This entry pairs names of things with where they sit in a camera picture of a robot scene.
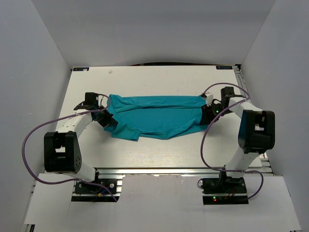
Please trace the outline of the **teal t-shirt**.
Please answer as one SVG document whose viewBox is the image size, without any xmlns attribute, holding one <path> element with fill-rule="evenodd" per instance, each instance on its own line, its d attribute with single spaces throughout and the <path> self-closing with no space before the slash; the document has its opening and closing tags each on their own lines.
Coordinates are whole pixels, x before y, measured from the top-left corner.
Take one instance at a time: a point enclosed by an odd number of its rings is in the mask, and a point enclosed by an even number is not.
<svg viewBox="0 0 309 232">
<path fill-rule="evenodd" d="M 108 112 L 113 124 L 104 128 L 113 138 L 137 141 L 140 137 L 167 140 L 204 131 L 200 96 L 110 95 Z"/>
</svg>

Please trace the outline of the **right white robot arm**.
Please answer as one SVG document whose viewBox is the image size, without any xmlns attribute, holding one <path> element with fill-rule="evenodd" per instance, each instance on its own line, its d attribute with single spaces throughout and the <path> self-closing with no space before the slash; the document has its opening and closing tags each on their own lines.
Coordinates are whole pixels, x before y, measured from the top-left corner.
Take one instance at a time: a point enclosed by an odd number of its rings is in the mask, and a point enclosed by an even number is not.
<svg viewBox="0 0 309 232">
<path fill-rule="evenodd" d="M 201 95 L 206 104 L 201 107 L 200 125 L 208 128 L 219 118 L 234 113 L 240 118 L 238 149 L 230 162 L 220 170 L 218 188 L 225 193 L 235 188 L 251 163 L 275 144 L 275 113 L 254 106 L 248 97 L 234 92 L 233 87 L 221 89 L 221 99 L 211 93 Z"/>
</svg>

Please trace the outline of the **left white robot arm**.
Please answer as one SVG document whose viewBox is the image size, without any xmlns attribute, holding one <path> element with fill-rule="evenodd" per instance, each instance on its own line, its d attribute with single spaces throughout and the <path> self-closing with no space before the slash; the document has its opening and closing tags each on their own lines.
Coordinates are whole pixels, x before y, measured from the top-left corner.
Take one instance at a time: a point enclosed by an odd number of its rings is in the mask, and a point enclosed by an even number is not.
<svg viewBox="0 0 309 232">
<path fill-rule="evenodd" d="M 74 108 L 74 114 L 55 132 L 44 136 L 44 168 L 47 172 L 66 174 L 85 182 L 92 193 L 101 190 L 102 181 L 96 177 L 96 169 L 85 164 L 78 138 L 86 127 L 97 122 L 104 128 L 115 127 L 118 122 L 99 102 L 103 94 L 85 93 L 85 99 Z"/>
</svg>

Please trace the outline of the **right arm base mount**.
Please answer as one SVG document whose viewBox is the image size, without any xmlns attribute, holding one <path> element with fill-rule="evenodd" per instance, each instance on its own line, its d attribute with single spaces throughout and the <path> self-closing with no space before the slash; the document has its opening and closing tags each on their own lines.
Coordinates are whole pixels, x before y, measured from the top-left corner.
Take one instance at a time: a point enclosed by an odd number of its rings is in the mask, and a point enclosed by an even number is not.
<svg viewBox="0 0 309 232">
<path fill-rule="evenodd" d="M 245 181 L 224 182 L 220 178 L 202 178 L 197 182 L 202 190 L 203 205 L 248 204 Z"/>
</svg>

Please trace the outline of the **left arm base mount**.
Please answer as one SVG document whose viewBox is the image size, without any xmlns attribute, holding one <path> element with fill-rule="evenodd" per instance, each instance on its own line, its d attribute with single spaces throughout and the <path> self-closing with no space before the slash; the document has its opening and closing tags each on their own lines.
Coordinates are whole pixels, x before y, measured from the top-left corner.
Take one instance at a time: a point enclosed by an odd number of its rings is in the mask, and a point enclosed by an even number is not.
<svg viewBox="0 0 309 232">
<path fill-rule="evenodd" d="M 123 176 L 96 173 L 92 184 L 77 181 L 71 196 L 72 202 L 115 203 L 120 198 Z"/>
</svg>

